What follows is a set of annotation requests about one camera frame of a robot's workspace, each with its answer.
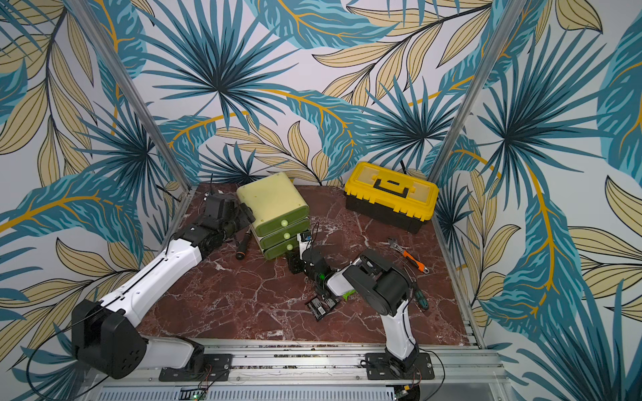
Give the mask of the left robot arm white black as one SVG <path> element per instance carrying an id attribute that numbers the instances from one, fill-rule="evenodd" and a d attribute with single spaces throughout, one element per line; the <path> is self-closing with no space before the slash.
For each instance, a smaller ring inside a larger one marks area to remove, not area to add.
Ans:
<path id="1" fill-rule="evenodd" d="M 213 373 L 202 344 L 145 337 L 137 328 L 181 277 L 254 221 L 252 210 L 235 195 L 209 195 L 204 212 L 174 234 L 152 262 L 100 300 L 74 308 L 72 356 L 112 379 L 137 369 L 164 369 L 172 379 L 187 380 Z"/>

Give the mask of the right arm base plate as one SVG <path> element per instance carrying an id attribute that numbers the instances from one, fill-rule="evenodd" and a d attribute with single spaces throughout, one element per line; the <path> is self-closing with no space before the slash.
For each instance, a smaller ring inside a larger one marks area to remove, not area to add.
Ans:
<path id="1" fill-rule="evenodd" d="M 389 353 L 366 354 L 359 365 L 369 380 L 432 380 L 436 377 L 429 354 L 411 355 L 400 360 Z"/>

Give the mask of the green top drawer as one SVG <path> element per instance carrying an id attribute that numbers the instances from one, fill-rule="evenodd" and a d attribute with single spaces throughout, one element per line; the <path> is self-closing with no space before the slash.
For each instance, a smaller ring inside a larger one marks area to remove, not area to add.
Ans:
<path id="1" fill-rule="evenodd" d="M 281 229 L 293 226 L 295 223 L 298 223 L 307 217 L 307 214 L 293 212 L 280 217 L 275 217 L 269 221 L 261 221 L 260 219 L 257 219 L 252 224 L 252 229 L 257 236 L 266 237 Z"/>

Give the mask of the pale green drawer cabinet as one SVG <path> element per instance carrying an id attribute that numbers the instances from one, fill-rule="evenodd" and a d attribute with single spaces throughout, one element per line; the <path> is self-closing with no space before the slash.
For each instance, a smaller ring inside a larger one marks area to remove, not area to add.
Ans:
<path id="1" fill-rule="evenodd" d="M 283 172 L 239 187 L 237 197 L 252 210 L 255 220 L 269 221 L 293 212 L 307 214 L 309 220 L 309 205 Z M 254 233 L 252 224 L 250 228 L 258 244 L 259 236 Z M 259 249 L 262 254 L 266 250 L 260 246 Z"/>

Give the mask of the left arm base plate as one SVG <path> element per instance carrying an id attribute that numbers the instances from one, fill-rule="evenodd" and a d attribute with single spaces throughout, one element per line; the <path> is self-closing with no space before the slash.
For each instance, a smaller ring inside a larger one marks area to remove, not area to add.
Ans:
<path id="1" fill-rule="evenodd" d="M 203 354 L 181 369 L 163 368 L 161 382 L 227 381 L 232 367 L 232 354 Z"/>

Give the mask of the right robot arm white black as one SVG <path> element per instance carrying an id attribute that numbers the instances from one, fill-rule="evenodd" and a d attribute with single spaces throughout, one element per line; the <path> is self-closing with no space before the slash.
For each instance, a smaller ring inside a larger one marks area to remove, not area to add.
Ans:
<path id="1" fill-rule="evenodd" d="M 356 292 L 381 316 L 391 362 L 403 370 L 414 364 L 419 349 L 408 315 L 412 282 L 404 272 L 369 248 L 341 270 L 331 269 L 312 248 L 289 251 L 286 259 L 292 273 L 303 273 L 314 283 L 316 297 L 307 306 L 317 320 L 328 315 L 344 295 Z"/>

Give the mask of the green cookie packet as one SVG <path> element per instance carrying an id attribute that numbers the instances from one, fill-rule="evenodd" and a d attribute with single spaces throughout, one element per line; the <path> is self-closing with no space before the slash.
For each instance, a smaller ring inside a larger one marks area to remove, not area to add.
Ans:
<path id="1" fill-rule="evenodd" d="M 342 298 L 343 298 L 345 301 L 348 301 L 348 300 L 349 300 L 349 298 L 350 298 L 353 294 L 355 294 L 355 293 L 356 293 L 356 290 L 354 290 L 354 289 L 349 290 L 348 292 L 346 292 L 346 293 L 344 293 L 344 294 L 342 295 Z"/>

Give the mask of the green drawer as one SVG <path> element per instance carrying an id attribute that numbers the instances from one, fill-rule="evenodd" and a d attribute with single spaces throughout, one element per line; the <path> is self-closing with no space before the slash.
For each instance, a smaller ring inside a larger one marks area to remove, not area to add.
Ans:
<path id="1" fill-rule="evenodd" d="M 269 247 L 263 251 L 263 256 L 266 260 L 273 260 L 278 257 L 282 257 L 287 252 L 298 251 L 299 250 L 299 241 L 297 237 L 290 238 L 284 242 L 281 242 L 274 247 Z"/>
<path id="2" fill-rule="evenodd" d="M 266 237 L 281 229 L 293 226 L 295 223 L 298 223 L 307 217 L 307 214 L 293 212 L 280 217 L 275 217 L 269 221 L 261 221 L 260 219 L 257 219 L 252 224 L 252 229 L 257 236 Z"/>
<path id="3" fill-rule="evenodd" d="M 282 227 L 276 232 L 265 237 L 259 237 L 258 243 L 262 249 L 276 247 L 282 242 L 286 242 L 287 240 L 296 238 L 299 233 L 309 230 L 309 228 L 310 221 L 308 219 L 304 219 L 299 222 L 295 222 L 291 226 Z"/>

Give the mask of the green bottom drawer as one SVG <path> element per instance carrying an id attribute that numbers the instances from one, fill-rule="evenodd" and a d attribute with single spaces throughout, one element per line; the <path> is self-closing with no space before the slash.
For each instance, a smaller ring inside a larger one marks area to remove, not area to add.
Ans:
<path id="1" fill-rule="evenodd" d="M 299 241 L 297 237 L 290 238 L 284 242 L 281 242 L 274 247 L 269 247 L 263 251 L 263 256 L 266 260 L 273 260 L 278 257 L 282 257 L 287 252 L 298 251 L 299 250 Z"/>

